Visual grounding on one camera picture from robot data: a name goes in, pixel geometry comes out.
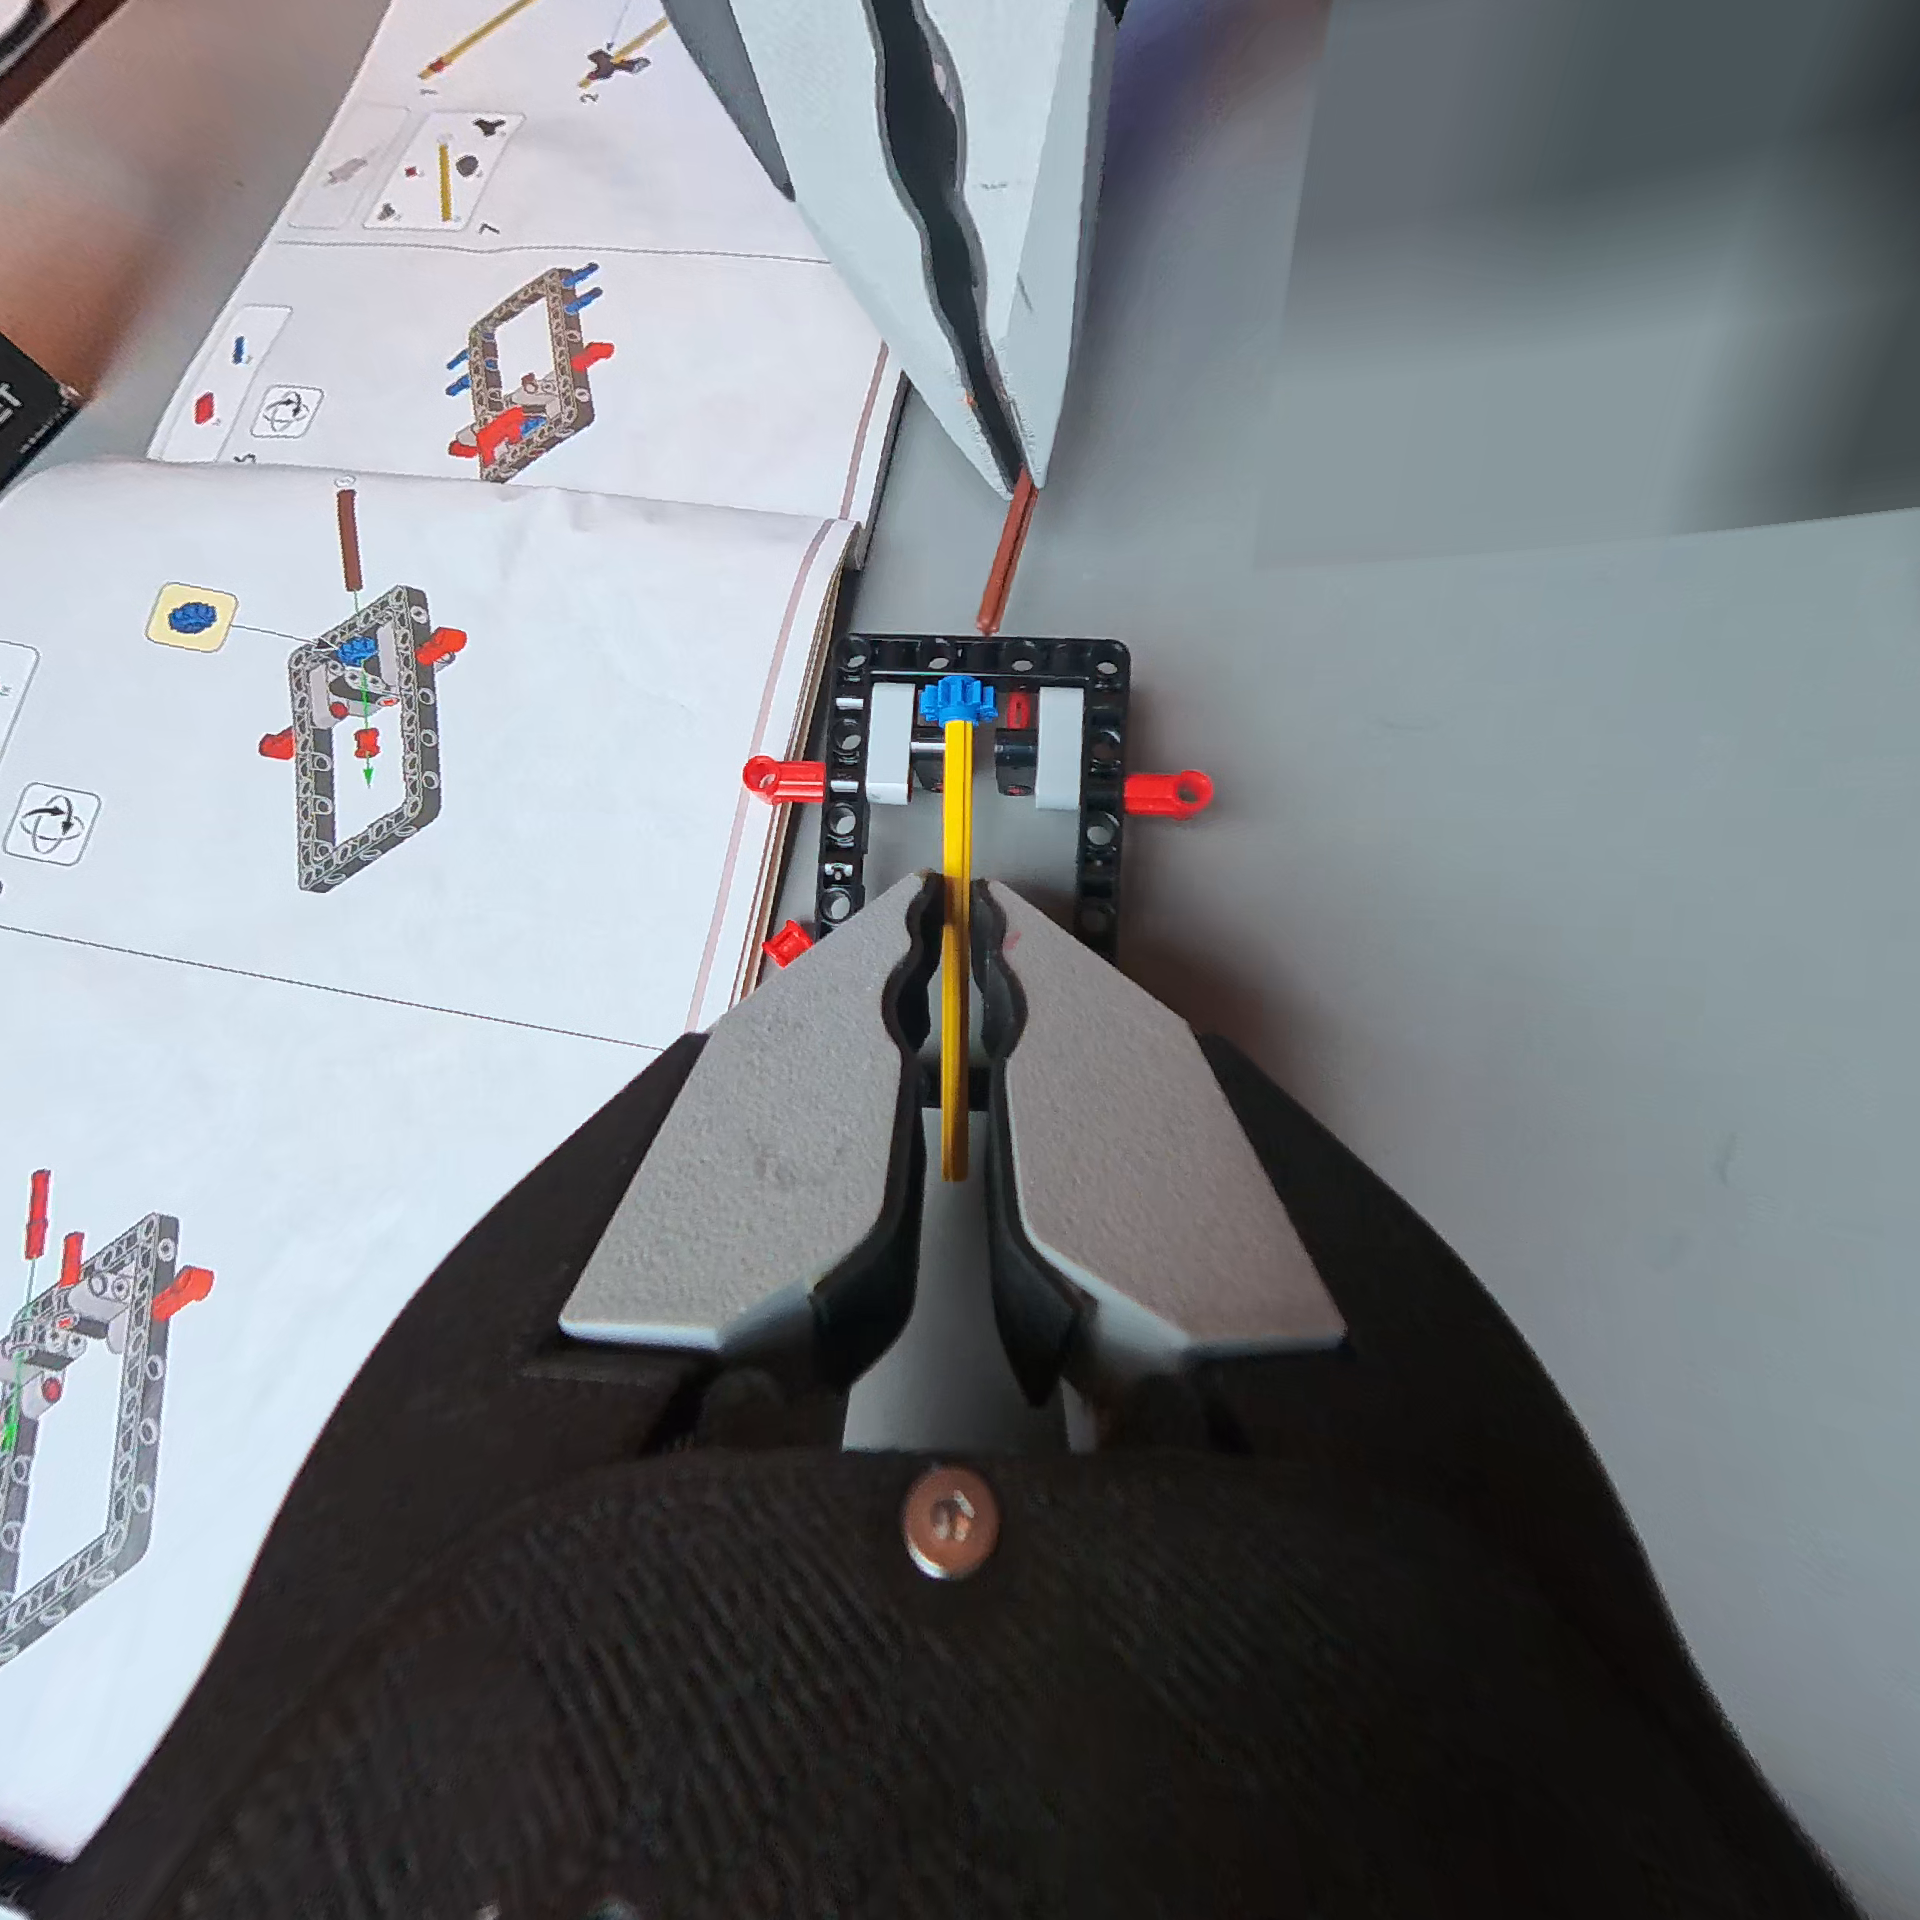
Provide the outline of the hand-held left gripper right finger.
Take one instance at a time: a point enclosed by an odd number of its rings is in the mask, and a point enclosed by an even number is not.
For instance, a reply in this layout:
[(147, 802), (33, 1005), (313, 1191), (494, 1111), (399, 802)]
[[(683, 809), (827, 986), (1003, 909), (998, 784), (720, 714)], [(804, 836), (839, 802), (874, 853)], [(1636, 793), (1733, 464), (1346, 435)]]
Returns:
[(1335, 1349), (1335, 1309), (1196, 1031), (1003, 881), (974, 884), (995, 1327), (1040, 1405)]

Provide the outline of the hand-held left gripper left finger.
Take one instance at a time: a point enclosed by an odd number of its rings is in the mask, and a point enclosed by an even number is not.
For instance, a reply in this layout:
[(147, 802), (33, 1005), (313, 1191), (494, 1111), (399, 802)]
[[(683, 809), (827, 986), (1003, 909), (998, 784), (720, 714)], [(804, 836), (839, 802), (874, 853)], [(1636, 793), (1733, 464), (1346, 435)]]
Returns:
[(945, 881), (909, 875), (720, 1015), (561, 1327), (771, 1370), (869, 1370), (916, 1297), (927, 980)]

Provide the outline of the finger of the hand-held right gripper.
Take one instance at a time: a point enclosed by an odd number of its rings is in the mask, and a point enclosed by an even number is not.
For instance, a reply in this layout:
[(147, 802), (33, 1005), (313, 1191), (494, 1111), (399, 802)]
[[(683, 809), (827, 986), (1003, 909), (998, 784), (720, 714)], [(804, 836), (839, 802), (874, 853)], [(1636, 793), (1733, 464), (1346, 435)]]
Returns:
[(956, 211), (956, 108), (914, 4), (666, 4), (900, 373), (1003, 497), (1021, 468)]
[(910, 4), (924, 214), (960, 419), (993, 485), (1044, 484), (1083, 321), (1124, 4)]

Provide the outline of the brown lego axle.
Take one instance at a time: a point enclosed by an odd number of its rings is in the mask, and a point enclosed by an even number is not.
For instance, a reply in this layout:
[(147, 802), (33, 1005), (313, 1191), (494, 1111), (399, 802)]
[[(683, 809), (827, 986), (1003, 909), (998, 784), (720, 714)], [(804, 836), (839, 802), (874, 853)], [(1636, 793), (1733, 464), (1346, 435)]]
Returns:
[(1021, 561), (1021, 549), (1029, 537), (1029, 526), (1032, 526), (1032, 513), (1039, 502), (1039, 485), (1032, 478), (1032, 474), (1021, 468), (998, 537), (995, 537), (995, 556), (988, 563), (988, 576), (985, 587), (979, 593), (979, 611), (977, 611), (977, 632), (979, 636), (995, 636), (1010, 606), (1010, 593), (1017, 575), (1017, 561)]

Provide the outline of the yellow lego axle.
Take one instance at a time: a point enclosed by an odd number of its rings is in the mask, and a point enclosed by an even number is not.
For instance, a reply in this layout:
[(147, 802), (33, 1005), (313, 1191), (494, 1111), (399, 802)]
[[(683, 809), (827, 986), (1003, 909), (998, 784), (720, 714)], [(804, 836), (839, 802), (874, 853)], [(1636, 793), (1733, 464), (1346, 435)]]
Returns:
[(971, 1170), (974, 749), (977, 722), (945, 722), (941, 1178), (952, 1186)]

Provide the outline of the black lego frame assembly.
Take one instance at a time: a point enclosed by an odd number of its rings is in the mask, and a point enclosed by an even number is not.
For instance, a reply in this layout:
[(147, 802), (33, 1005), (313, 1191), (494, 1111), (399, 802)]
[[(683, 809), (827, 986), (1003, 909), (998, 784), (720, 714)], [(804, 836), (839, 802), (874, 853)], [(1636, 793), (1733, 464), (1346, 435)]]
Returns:
[(1200, 771), (1128, 766), (1128, 651), (1120, 639), (853, 632), (829, 657), (823, 749), (751, 757), (761, 802), (816, 802), (812, 928), (841, 928), (910, 854), (941, 858), (947, 681), (988, 697), (974, 747), (974, 871), (1010, 878), (1095, 953), (1120, 944), (1126, 825), (1196, 820)]

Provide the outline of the lego instruction booklet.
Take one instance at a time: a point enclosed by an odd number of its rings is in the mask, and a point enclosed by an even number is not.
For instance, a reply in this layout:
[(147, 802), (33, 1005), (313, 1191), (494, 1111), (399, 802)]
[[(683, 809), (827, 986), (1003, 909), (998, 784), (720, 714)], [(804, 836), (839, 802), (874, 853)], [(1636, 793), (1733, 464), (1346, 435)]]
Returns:
[(395, 4), (142, 461), (4, 497), (4, 1838), (431, 1266), (740, 993), (898, 362), (663, 4)]

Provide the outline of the black lego set box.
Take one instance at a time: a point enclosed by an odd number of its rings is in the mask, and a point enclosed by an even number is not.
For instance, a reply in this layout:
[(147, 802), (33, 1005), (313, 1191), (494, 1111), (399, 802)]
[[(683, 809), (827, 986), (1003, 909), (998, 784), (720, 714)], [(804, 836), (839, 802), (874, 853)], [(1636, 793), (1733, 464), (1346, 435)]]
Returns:
[(10, 478), (77, 414), (80, 396), (60, 375), (45, 373), (10, 335), (0, 340), (0, 362), (0, 478), (10, 485)]

